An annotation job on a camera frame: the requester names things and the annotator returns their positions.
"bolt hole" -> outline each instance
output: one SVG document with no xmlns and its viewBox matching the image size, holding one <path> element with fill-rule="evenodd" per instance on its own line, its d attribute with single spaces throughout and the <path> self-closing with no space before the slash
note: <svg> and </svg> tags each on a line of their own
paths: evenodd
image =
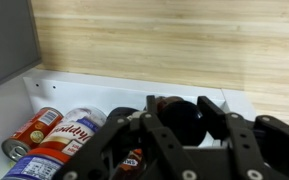
<svg viewBox="0 0 289 180">
<path fill-rule="evenodd" d="M 102 172 L 97 169 L 93 169 L 92 171 L 88 173 L 88 179 L 90 180 L 98 180 L 98 179 L 101 179 L 101 177 L 102 177 Z"/>
<path fill-rule="evenodd" d="M 247 144 L 243 144 L 243 147 L 244 147 L 245 149 L 249 149 L 249 148 L 250 148 L 250 146 L 247 145 Z"/>
</svg>

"light wood panel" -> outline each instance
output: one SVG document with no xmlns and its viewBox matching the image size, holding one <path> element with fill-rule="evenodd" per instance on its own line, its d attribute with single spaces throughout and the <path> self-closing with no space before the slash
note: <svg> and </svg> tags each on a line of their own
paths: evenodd
<svg viewBox="0 0 289 180">
<path fill-rule="evenodd" d="M 289 123 L 289 0 L 33 0 L 39 68 L 247 92 Z"/>
</svg>

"wood grain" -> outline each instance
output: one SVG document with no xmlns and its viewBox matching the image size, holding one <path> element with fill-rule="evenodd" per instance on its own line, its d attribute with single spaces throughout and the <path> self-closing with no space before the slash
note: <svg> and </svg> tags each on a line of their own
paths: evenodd
<svg viewBox="0 0 289 180">
<path fill-rule="evenodd" d="M 289 0 L 33 0 L 39 68 L 244 90 L 289 123 Z"/>
</svg>

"screw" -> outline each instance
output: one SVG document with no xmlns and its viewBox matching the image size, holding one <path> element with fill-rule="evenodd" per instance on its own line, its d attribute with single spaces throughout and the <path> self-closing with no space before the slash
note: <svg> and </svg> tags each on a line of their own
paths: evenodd
<svg viewBox="0 0 289 180">
<path fill-rule="evenodd" d="M 262 119 L 263 119 L 264 121 L 270 121 L 270 120 L 271 120 L 269 117 L 262 117 Z"/>
<path fill-rule="evenodd" d="M 184 180 L 197 180 L 197 175 L 192 170 L 183 171 L 182 176 Z"/>
<path fill-rule="evenodd" d="M 150 114 L 145 114 L 145 117 L 146 117 L 146 118 L 151 118 L 152 115 L 150 115 Z"/>
<path fill-rule="evenodd" d="M 118 120 L 117 120 L 117 123 L 119 123 L 119 124 L 120 124 L 120 123 L 123 123 L 123 122 L 124 122 L 124 119 L 118 119 Z"/>
<path fill-rule="evenodd" d="M 250 180 L 263 180 L 263 175 L 254 169 L 248 170 L 247 176 L 250 178 Z"/>
<path fill-rule="evenodd" d="M 237 114 L 232 114 L 231 116 L 232 116 L 232 118 L 238 118 Z"/>
<path fill-rule="evenodd" d="M 75 171 L 70 171 L 64 175 L 63 180 L 76 180 L 77 173 Z"/>
</svg>

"cabinet door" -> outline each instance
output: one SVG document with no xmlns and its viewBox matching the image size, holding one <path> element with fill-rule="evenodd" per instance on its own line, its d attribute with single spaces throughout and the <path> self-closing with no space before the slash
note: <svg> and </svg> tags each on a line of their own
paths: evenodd
<svg viewBox="0 0 289 180">
<path fill-rule="evenodd" d="M 0 84 L 40 63 L 30 0 L 0 0 Z"/>
</svg>

